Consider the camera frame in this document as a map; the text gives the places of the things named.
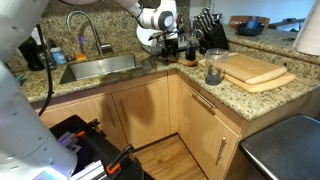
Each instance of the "wooden floor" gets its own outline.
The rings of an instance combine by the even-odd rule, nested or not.
[[[156,180],[207,179],[178,135],[144,148],[134,155],[143,169]]]

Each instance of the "wooden cutting board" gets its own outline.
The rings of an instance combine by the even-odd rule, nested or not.
[[[201,60],[198,62],[201,66],[205,67],[205,60]],[[296,75],[286,72],[285,74],[272,79],[270,81],[266,81],[263,83],[258,83],[258,84],[246,84],[239,79],[236,79],[228,74],[224,75],[224,78],[233,84],[239,86],[240,88],[250,92],[250,93],[259,93],[259,92],[264,92],[268,91],[271,89],[278,88],[280,86],[283,86],[285,84],[288,84],[289,82],[293,81],[295,79]]]
[[[269,81],[287,72],[284,66],[267,63],[243,54],[229,56],[224,63],[225,72],[246,84]]]

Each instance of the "cabinet handle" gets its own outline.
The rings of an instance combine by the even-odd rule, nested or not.
[[[122,111],[123,111],[124,120],[128,123],[127,114],[126,114],[126,111],[124,110],[124,105],[123,105],[122,100],[120,100],[120,106],[121,106]]]
[[[218,152],[218,156],[217,156],[217,160],[216,160],[216,165],[218,165],[220,159],[222,158],[222,150],[224,148],[224,146],[227,144],[227,138],[223,137],[221,140],[221,144],[220,144],[220,148],[219,148],[219,152]]]
[[[116,124],[114,123],[114,120],[112,118],[112,114],[111,114],[111,111],[110,111],[110,108],[109,108],[108,104],[107,104],[107,111],[108,111],[108,114],[110,114],[110,119],[111,119],[111,122],[112,122],[113,126],[116,127]]]
[[[203,99],[206,103],[208,103],[212,108],[217,109],[217,107],[212,104],[212,102],[210,102],[207,98],[205,98],[204,96],[202,96],[198,91],[196,91],[195,89],[191,88],[191,90],[196,93],[197,96],[199,96],[201,99]]]

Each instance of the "sink basin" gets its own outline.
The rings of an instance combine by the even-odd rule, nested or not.
[[[133,54],[72,64],[66,68],[60,84],[98,77],[112,72],[135,69],[141,66],[141,63],[135,59]]]

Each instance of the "cabinet door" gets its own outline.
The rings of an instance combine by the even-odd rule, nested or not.
[[[111,95],[51,109],[45,111],[40,118],[50,128],[74,114],[77,114],[86,122],[98,119],[100,122],[99,128],[106,133],[107,140],[118,149],[123,149],[127,145]]]
[[[179,134],[209,179],[223,179],[238,141],[199,97],[183,91]]]
[[[167,80],[113,94],[124,133],[135,148],[170,134]]]

